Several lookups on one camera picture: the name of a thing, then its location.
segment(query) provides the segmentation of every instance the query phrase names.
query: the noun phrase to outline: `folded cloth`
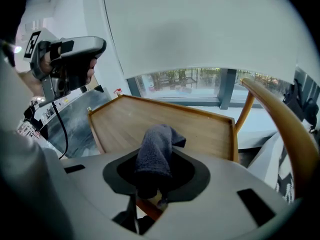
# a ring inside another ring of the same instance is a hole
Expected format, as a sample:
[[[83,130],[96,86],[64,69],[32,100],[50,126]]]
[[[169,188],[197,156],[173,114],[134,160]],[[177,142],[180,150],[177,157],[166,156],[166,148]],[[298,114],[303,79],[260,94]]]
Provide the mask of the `folded cloth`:
[[[142,199],[153,198],[159,189],[166,196],[172,174],[170,162],[172,146],[184,147],[186,138],[166,124],[149,128],[135,161],[135,186]]]

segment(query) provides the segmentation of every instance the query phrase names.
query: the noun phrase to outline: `wooden tray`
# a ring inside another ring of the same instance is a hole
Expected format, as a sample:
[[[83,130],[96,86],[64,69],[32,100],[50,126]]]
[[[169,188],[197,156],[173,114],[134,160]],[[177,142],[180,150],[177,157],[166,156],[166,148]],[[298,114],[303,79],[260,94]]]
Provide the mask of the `wooden tray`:
[[[186,138],[185,148],[238,161],[235,121],[187,106],[122,95],[88,114],[101,154],[137,147],[155,124],[167,124]]]

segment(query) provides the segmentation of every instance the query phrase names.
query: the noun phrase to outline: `wooden chair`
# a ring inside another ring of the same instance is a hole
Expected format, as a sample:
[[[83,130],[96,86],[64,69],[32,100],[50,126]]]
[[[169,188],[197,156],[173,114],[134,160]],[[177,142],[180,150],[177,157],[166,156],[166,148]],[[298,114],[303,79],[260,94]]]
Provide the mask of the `wooden chair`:
[[[168,124],[186,137],[186,149],[238,161],[237,133],[256,98],[274,121],[291,160],[295,198],[303,197],[319,160],[318,149],[296,115],[270,91],[242,79],[248,96],[238,121],[231,117],[152,99],[122,95],[91,111],[89,124],[101,154],[138,147],[146,130]],[[138,199],[137,205],[155,220],[161,211]]]

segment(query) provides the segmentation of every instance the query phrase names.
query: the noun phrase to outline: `hand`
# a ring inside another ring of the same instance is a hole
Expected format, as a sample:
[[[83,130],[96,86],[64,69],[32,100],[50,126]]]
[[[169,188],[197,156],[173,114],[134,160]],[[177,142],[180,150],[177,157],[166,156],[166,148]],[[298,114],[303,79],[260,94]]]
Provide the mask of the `hand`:
[[[52,67],[50,66],[50,52],[47,52],[40,60],[40,67],[44,73],[49,74],[52,71]],[[89,64],[89,70],[87,72],[86,84],[89,84],[91,81],[91,77],[94,75],[95,70],[94,67],[97,64],[97,60],[93,58]],[[34,96],[44,96],[44,92],[42,90],[42,84],[40,80],[35,78],[31,71],[18,73],[22,81],[29,87],[29,89],[33,92]]]

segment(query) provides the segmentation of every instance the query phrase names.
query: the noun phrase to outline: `black cable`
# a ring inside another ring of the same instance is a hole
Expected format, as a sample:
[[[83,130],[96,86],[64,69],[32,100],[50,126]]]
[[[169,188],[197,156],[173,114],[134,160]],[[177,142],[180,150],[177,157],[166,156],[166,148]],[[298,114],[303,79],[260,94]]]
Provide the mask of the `black cable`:
[[[67,153],[67,150],[68,150],[68,135],[67,135],[67,131],[66,131],[64,122],[62,122],[62,119],[61,119],[61,117],[59,115],[59,112],[58,112],[56,104],[54,102],[51,102],[51,104],[53,106],[53,109],[54,109],[54,112],[55,112],[56,116],[58,117],[58,119],[60,121],[60,124],[61,124],[63,132],[64,132],[64,137],[65,137],[65,151],[62,154],[62,156],[59,157],[59,159],[61,159]]]

